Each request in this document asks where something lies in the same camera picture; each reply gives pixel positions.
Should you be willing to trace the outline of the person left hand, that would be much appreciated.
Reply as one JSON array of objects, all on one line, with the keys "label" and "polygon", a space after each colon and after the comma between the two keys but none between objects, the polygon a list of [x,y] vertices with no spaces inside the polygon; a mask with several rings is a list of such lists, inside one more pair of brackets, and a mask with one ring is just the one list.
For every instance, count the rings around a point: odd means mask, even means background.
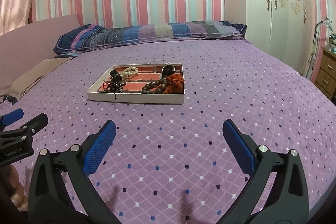
[{"label": "person left hand", "polygon": [[5,183],[13,189],[10,198],[19,211],[27,211],[28,198],[25,195],[23,185],[19,182],[19,174],[13,165],[7,165],[1,168],[1,176]]}]

